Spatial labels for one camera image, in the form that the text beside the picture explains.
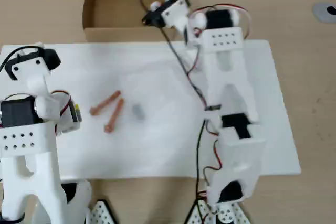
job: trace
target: table surface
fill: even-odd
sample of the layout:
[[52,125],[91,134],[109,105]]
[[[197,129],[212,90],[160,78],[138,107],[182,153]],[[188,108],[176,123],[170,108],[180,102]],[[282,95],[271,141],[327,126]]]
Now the table surface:
[[[312,6],[335,0],[191,0],[229,2],[253,17],[252,39],[269,40],[302,174],[262,177],[244,202],[254,223],[328,223],[336,218],[335,25],[318,22]],[[85,42],[83,0],[0,0],[0,43]],[[93,198],[108,197],[121,223],[183,223],[195,180],[94,180]]]

